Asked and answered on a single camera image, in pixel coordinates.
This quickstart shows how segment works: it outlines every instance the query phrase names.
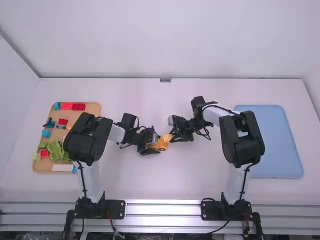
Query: red lego brick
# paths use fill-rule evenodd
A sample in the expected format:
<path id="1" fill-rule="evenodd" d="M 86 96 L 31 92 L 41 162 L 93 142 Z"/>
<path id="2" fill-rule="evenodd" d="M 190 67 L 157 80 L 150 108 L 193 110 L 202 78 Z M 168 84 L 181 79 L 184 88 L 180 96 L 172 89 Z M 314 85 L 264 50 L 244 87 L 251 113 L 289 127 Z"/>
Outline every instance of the red lego brick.
<path id="1" fill-rule="evenodd" d="M 49 151 L 48 151 L 48 149 L 41 150 L 41 151 L 40 151 L 40 157 L 41 157 L 41 158 L 49 157 Z"/>
<path id="2" fill-rule="evenodd" d="M 73 107 L 73 103 L 67 103 L 67 102 L 63 102 L 61 104 L 61 109 L 65 109 L 65 110 L 71 110 Z"/>
<path id="3" fill-rule="evenodd" d="M 68 121 L 69 121 L 68 119 L 59 118 L 58 124 L 60 124 L 60 125 L 67 125 Z"/>
<path id="4" fill-rule="evenodd" d="M 72 110 L 75 111 L 84 111 L 86 109 L 86 105 L 84 103 L 74 103 L 72 106 Z"/>

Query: yellow object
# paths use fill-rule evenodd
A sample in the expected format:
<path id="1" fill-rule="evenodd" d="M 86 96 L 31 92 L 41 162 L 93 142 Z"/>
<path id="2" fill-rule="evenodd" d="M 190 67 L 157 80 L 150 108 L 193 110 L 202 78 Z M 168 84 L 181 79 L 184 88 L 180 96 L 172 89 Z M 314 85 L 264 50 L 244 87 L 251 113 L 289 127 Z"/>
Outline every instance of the yellow object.
<path id="1" fill-rule="evenodd" d="M 158 141 L 150 146 L 151 149 L 165 151 L 169 147 L 169 142 L 173 138 L 172 134 L 165 134 Z"/>
<path id="2" fill-rule="evenodd" d="M 163 135 L 163 141 L 168 144 L 173 137 L 174 136 L 172 134 L 165 134 Z"/>

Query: blue tray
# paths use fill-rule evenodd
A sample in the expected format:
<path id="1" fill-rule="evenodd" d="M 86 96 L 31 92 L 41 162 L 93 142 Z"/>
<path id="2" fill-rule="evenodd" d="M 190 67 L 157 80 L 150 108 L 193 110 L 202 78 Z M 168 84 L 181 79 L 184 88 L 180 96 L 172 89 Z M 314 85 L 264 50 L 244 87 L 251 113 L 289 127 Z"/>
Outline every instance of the blue tray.
<path id="1" fill-rule="evenodd" d="M 237 105 L 235 111 L 253 111 L 265 153 L 253 168 L 252 178 L 301 178 L 304 175 L 285 110 L 279 105 Z"/>

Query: white tabletop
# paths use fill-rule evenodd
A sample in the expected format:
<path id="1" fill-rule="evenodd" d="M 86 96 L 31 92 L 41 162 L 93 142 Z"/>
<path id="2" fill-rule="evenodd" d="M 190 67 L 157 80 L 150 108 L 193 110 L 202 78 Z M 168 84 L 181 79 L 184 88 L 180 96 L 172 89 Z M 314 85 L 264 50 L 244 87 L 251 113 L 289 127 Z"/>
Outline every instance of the white tabletop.
<path id="1" fill-rule="evenodd" d="M 101 115 L 121 120 L 123 113 L 139 117 L 158 134 L 168 133 L 169 115 L 193 117 L 190 101 L 202 95 L 229 109 L 239 104 L 273 104 L 285 109 L 304 168 L 301 179 L 251 178 L 246 198 L 252 203 L 320 204 L 320 123 L 300 79 L 92 79 L 40 80 L 9 163 L 1 178 L 0 201 L 75 201 L 80 192 L 71 173 L 36 173 L 32 155 L 42 124 L 54 102 L 98 102 Z M 175 143 L 157 155 L 140 156 L 134 146 L 119 149 L 108 142 L 100 159 L 107 198 L 220 199 L 228 163 L 219 128 L 210 128 L 212 141 Z"/>

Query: wire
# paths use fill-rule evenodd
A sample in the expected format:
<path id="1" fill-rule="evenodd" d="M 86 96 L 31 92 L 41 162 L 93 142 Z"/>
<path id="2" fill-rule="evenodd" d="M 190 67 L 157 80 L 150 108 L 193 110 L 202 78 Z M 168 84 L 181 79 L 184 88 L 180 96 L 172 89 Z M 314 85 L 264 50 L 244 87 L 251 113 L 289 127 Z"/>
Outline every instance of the wire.
<path id="1" fill-rule="evenodd" d="M 230 220 L 226 221 L 226 223 L 225 223 L 223 226 L 219 227 L 218 229 L 216 229 L 216 230 L 214 230 L 214 231 L 208 232 L 207 234 L 214 234 L 214 233 L 220 231 L 220 230 L 223 229 L 225 226 L 227 226 L 227 224 L 228 224 L 229 222 L 230 222 Z"/>
<path id="2" fill-rule="evenodd" d="M 138 240 L 141 236 L 142 236 L 142 233 L 140 233 L 140 235 L 134 240 Z"/>
<path id="3" fill-rule="evenodd" d="M 121 143 L 121 146 L 119 147 L 120 149 L 125 149 L 126 147 L 130 147 L 131 146 L 131 144 L 127 144 L 127 145 L 125 145 L 125 146 L 123 146 L 124 144 L 123 143 Z"/>
<path id="4" fill-rule="evenodd" d="M 200 130 L 199 130 L 199 131 L 195 131 L 195 133 L 196 133 L 197 135 L 202 136 L 202 137 L 204 137 L 205 139 L 208 139 L 209 141 L 211 141 L 211 137 L 209 136 L 209 134 L 210 134 L 209 130 L 208 130 L 206 127 L 204 127 L 203 130 L 204 130 L 205 134 L 203 134 L 202 132 L 200 132 Z"/>
<path id="5" fill-rule="evenodd" d="M 244 170 L 243 184 L 242 184 L 242 188 L 241 188 L 239 200 L 241 200 L 243 194 L 245 194 L 245 191 L 244 191 L 244 190 L 245 190 L 245 185 L 246 185 L 247 173 L 250 172 L 250 168 L 251 168 L 253 165 L 255 165 L 255 164 L 252 163 L 251 165 L 247 166 L 246 169 Z"/>
<path id="6" fill-rule="evenodd" d="M 82 208 L 84 207 L 84 201 L 86 200 L 87 198 L 87 189 L 86 189 L 86 185 L 85 185 L 85 177 L 84 177 L 84 170 L 83 170 L 83 167 L 82 167 L 82 164 L 80 161 L 76 161 L 78 164 L 79 164 L 79 167 L 78 169 L 80 169 L 80 173 L 81 173 L 81 181 L 82 181 L 82 192 L 84 193 L 84 200 L 82 200 Z M 82 230 L 81 230 L 81 234 L 80 236 L 82 235 L 82 233 L 84 232 L 84 229 L 85 229 L 85 216 L 82 215 Z"/>
<path id="7" fill-rule="evenodd" d="M 224 108 L 224 107 L 222 107 L 222 106 L 218 106 L 218 105 L 207 105 L 207 106 L 205 106 L 204 108 L 202 108 L 202 112 L 203 112 L 205 109 L 210 108 L 210 107 L 212 107 L 212 108 L 217 108 L 217 109 L 222 109 L 222 110 L 227 111 L 227 112 L 230 113 L 230 114 L 237 115 L 237 116 L 239 116 L 240 118 L 242 118 L 242 120 L 243 120 L 246 124 L 248 123 L 248 122 L 247 122 L 247 119 L 245 119 L 244 116 L 242 116 L 241 114 L 236 113 L 236 112 L 234 112 L 234 111 L 232 111 L 232 110 L 230 110 L 230 109 L 226 109 L 226 108 Z"/>

